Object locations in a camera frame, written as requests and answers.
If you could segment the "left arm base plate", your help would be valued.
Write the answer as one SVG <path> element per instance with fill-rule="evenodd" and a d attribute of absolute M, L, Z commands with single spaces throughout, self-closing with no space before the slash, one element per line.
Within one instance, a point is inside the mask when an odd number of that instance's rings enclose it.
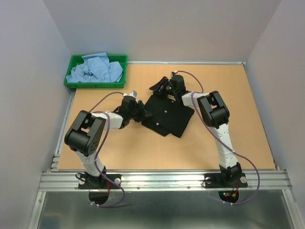
<path fill-rule="evenodd" d="M 87 173 L 76 173 L 75 177 L 78 179 L 78 189 L 89 190 L 89 189 L 107 189 L 108 180 L 102 175 L 99 177 L 91 176 Z M 108 178 L 114 182 L 116 178 L 121 179 L 121 174 L 109 174 Z M 119 189 L 113 183 L 110 183 L 110 189 Z"/>

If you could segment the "black long sleeve shirt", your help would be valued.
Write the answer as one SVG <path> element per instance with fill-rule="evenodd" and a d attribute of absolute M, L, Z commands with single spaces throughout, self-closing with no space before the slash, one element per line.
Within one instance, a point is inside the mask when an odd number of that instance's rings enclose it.
<path fill-rule="evenodd" d="M 172 134 L 175 137 L 182 137 L 194 110 L 188 106 L 181 105 L 170 98 L 160 98 L 151 95 L 145 104 L 145 108 L 152 114 L 152 117 L 142 121 L 142 125 L 167 136 Z"/>

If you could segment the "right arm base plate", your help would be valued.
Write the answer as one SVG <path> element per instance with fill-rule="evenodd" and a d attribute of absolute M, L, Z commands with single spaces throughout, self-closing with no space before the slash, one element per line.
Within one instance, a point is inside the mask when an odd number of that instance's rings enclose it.
<path fill-rule="evenodd" d="M 222 173 L 207 173 L 204 175 L 202 186 L 205 188 L 233 188 L 238 185 L 238 187 L 246 188 L 248 187 L 247 181 L 246 179 L 242 181 L 242 177 L 245 178 L 245 173 L 229 178 Z"/>

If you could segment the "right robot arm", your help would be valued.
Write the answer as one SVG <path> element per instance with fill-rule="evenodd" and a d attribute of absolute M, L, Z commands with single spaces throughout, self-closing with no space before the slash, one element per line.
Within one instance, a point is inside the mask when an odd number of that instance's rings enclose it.
<path fill-rule="evenodd" d="M 241 165 L 236 158 L 229 135 L 229 110 L 218 91 L 199 93 L 188 91 L 184 78 L 173 72 L 171 78 L 163 77 L 149 88 L 154 95 L 166 98 L 172 95 L 183 106 L 193 106 L 200 113 L 200 119 L 215 138 L 219 154 L 219 173 L 205 175 L 206 188 L 230 187 L 238 184 L 242 174 Z"/>

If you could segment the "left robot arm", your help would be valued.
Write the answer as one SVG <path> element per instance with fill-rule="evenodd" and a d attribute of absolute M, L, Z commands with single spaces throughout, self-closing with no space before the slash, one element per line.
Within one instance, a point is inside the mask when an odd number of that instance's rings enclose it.
<path fill-rule="evenodd" d="M 99 153 L 111 129 L 123 129 L 131 120 L 139 123 L 152 117 L 144 103 L 127 95 L 112 112 L 91 112 L 81 110 L 67 131 L 64 143 L 81 160 L 85 171 L 75 176 L 79 189 L 110 188 L 118 186 L 107 178 L 107 169 L 99 159 Z"/>

